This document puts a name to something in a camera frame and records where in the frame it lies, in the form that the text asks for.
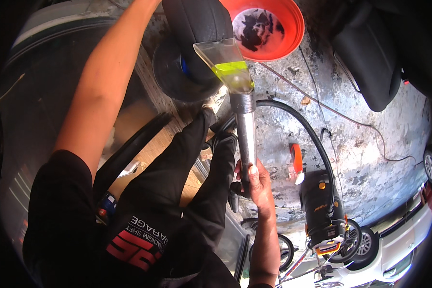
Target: fingernail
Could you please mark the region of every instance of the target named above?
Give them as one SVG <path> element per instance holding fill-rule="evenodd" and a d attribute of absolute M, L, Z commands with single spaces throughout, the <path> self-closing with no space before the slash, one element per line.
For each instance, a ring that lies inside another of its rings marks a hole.
<path fill-rule="evenodd" d="M 255 166 L 255 165 L 252 165 L 249 169 L 248 169 L 248 172 L 250 173 L 250 174 L 256 174 L 256 172 L 258 171 L 258 168 Z"/>

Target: orange bucket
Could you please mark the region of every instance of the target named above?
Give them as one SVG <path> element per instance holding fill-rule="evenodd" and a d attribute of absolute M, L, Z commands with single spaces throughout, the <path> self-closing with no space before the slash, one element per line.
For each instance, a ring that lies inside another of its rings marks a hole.
<path fill-rule="evenodd" d="M 292 0 L 220 0 L 229 11 L 243 57 L 278 60 L 300 45 L 304 18 Z"/>

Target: stained concrete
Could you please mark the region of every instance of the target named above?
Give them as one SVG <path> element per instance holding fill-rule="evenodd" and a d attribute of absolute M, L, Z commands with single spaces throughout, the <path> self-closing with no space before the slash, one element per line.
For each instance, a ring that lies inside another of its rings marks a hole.
<path fill-rule="evenodd" d="M 400 84 L 394 100 L 382 112 L 373 112 L 362 95 L 357 93 L 343 69 L 334 60 L 330 45 L 315 31 L 314 13 L 323 1 L 296 1 L 305 17 L 305 35 L 301 49 L 282 60 L 266 63 L 314 98 L 309 64 L 317 83 L 318 99 L 325 105 L 363 124 L 380 130 L 386 141 L 386 157 L 400 159 L 387 162 L 382 157 L 383 145 L 374 130 L 358 126 L 323 109 L 318 104 L 300 104 L 303 95 L 282 79 L 257 63 L 249 63 L 256 85 L 257 99 L 275 99 L 301 112 L 319 135 L 327 124 L 332 133 L 323 137 L 323 146 L 331 160 L 336 185 L 344 199 L 345 212 L 361 225 L 369 224 L 390 213 L 412 197 L 427 180 L 422 155 L 431 131 L 430 103 L 411 85 Z M 299 190 L 288 180 L 290 155 L 288 142 L 299 143 L 306 172 L 323 170 L 323 161 L 305 129 L 285 112 L 260 107 L 257 110 L 258 157 L 271 175 L 276 203 L 279 233 L 288 234 L 295 245 L 304 246 L 305 216 L 300 210 Z M 256 206 L 247 200 L 241 203 L 241 214 L 256 217 Z"/>

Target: white car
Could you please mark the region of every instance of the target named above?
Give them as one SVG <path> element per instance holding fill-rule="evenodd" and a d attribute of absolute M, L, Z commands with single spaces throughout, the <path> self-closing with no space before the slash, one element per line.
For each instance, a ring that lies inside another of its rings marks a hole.
<path fill-rule="evenodd" d="M 432 211 L 428 204 L 420 204 L 381 235 L 373 233 L 368 227 L 362 227 L 362 244 L 351 265 L 346 267 L 344 263 L 327 263 L 324 278 L 318 273 L 314 276 L 311 273 L 288 281 L 282 286 L 297 287 L 301 283 L 301 287 L 306 287 L 308 285 L 304 284 L 308 282 L 311 287 L 351 288 L 374 280 L 397 281 L 411 267 L 415 248 L 426 238 L 431 223 Z M 299 275 L 315 266 L 317 262 L 313 259 L 305 261 L 291 276 Z"/>

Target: clear plastic nozzle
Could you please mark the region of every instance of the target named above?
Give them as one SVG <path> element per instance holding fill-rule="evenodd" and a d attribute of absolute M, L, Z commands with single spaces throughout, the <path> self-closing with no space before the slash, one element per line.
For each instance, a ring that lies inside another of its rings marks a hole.
<path fill-rule="evenodd" d="M 254 89 L 248 66 L 233 38 L 195 43 L 197 55 L 211 68 L 231 93 L 250 93 Z"/>

